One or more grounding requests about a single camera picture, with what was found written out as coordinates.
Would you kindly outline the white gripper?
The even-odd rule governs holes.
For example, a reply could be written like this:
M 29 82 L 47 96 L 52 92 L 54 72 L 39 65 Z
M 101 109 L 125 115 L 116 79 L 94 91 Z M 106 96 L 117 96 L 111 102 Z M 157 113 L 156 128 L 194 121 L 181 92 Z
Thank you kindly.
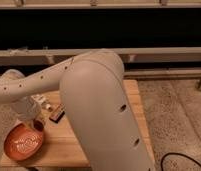
M 15 101 L 12 109 L 16 112 L 17 119 L 27 125 L 42 118 L 40 105 L 30 96 Z

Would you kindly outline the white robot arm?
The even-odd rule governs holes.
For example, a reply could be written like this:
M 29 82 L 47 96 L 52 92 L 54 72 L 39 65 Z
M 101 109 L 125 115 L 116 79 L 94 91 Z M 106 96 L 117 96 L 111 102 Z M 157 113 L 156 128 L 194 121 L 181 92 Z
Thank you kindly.
M 58 91 L 93 171 L 156 171 L 126 95 L 123 75 L 120 56 L 100 49 L 24 78 L 0 79 L 0 103 Z

